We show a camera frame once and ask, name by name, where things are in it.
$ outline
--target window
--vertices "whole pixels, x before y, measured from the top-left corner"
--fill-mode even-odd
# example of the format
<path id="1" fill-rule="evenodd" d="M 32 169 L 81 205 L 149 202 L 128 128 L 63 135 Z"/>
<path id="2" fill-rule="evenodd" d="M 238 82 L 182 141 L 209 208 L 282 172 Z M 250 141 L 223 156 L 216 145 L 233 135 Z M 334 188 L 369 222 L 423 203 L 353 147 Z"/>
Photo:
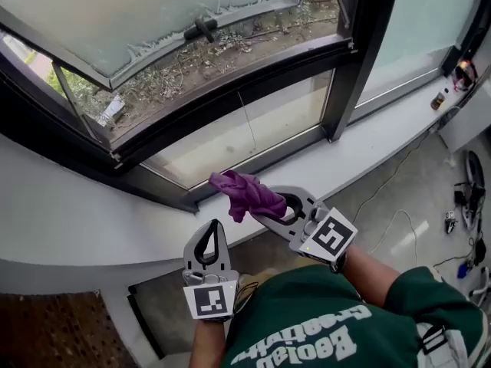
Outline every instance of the window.
<path id="1" fill-rule="evenodd" d="M 0 133 L 195 212 L 451 69 L 489 8 L 455 1 L 0 0 Z"/>
<path id="2" fill-rule="evenodd" d="M 441 75 L 440 66 L 479 0 L 396 0 L 377 60 L 352 120 Z"/>

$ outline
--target crumpled cloth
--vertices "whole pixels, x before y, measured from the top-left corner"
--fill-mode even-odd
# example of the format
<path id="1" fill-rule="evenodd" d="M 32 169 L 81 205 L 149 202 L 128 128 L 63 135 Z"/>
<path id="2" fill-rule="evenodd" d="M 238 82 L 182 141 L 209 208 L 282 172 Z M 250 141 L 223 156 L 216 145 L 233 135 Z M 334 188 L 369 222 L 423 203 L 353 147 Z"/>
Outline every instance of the crumpled cloth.
<path id="1" fill-rule="evenodd" d="M 223 174 L 212 173 L 208 182 L 230 198 L 229 215 L 237 223 L 242 222 L 246 212 L 274 219 L 286 214 L 285 198 L 261 184 L 255 176 L 227 170 Z"/>

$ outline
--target forearm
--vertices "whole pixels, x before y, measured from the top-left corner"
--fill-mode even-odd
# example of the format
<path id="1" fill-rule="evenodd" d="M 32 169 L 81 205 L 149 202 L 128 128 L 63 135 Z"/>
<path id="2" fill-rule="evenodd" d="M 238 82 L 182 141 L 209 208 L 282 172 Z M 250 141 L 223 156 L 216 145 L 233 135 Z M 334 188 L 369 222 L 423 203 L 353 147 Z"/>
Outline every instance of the forearm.
<path id="1" fill-rule="evenodd" d="M 344 276 L 367 303 L 383 307 L 390 286 L 399 277 L 393 268 L 365 254 L 356 245 L 348 249 Z"/>
<path id="2" fill-rule="evenodd" d="M 225 329 L 223 323 L 198 320 L 189 368 L 218 367 L 224 355 Z"/>

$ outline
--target dirt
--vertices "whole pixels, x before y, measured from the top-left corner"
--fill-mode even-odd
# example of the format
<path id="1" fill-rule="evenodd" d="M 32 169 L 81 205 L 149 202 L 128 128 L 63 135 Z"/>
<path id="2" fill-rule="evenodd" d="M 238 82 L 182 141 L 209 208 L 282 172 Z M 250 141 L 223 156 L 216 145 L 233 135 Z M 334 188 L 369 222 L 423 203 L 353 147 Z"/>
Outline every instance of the dirt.
<path id="1" fill-rule="evenodd" d="M 110 125 L 113 139 L 210 80 L 291 46 L 335 34 L 338 12 L 335 0 L 307 0 L 217 31 L 211 44 L 200 39 L 173 52 L 117 89 L 126 105 L 122 117 Z M 108 95 L 100 91 L 95 97 L 107 102 Z"/>

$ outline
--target person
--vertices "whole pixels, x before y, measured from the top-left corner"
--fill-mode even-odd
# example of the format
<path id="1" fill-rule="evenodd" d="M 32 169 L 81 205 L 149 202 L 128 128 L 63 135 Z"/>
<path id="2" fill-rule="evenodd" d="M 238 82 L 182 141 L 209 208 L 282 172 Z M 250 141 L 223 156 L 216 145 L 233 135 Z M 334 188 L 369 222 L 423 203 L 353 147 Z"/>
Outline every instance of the person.
<path id="1" fill-rule="evenodd" d="M 223 323 L 199 321 L 189 367 L 483 363 L 486 315 L 434 268 L 399 274 L 356 245 L 340 274 L 312 262 L 262 274 L 252 294 L 249 282 L 227 338 Z"/>

